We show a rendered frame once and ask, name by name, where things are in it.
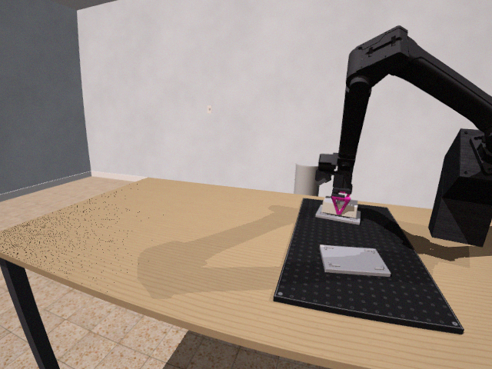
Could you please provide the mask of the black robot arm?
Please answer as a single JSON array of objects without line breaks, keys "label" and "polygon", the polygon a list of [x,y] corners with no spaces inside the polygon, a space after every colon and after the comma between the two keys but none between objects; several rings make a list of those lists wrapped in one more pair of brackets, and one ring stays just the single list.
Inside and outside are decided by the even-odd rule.
[{"label": "black robot arm", "polygon": [[407,33],[398,25],[349,54],[339,152],[320,154],[317,185],[331,181],[333,175],[333,187],[343,188],[343,173],[353,173],[372,87],[388,74],[425,91],[484,132],[469,142],[483,175],[492,175],[492,96],[423,50]]}]

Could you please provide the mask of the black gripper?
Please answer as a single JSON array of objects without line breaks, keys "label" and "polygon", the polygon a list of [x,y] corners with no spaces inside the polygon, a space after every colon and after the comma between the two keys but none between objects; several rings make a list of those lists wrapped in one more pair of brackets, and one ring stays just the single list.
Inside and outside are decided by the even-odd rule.
[{"label": "black gripper", "polygon": [[[349,198],[349,196],[351,195],[352,188],[353,188],[353,186],[351,184],[351,182],[352,182],[352,173],[351,174],[347,174],[347,176],[346,176],[345,173],[343,173],[343,175],[344,175],[343,188],[333,188],[332,194],[331,194],[331,199],[332,199],[332,201],[334,203],[335,211],[339,215],[341,215],[341,213],[343,212],[343,210],[346,208],[347,204],[351,200],[351,198]],[[345,195],[338,194],[338,193],[347,194],[347,196],[345,197]],[[336,200],[345,201],[345,203],[344,203],[344,205],[343,205],[343,207],[341,208],[340,211],[338,210]]]}]

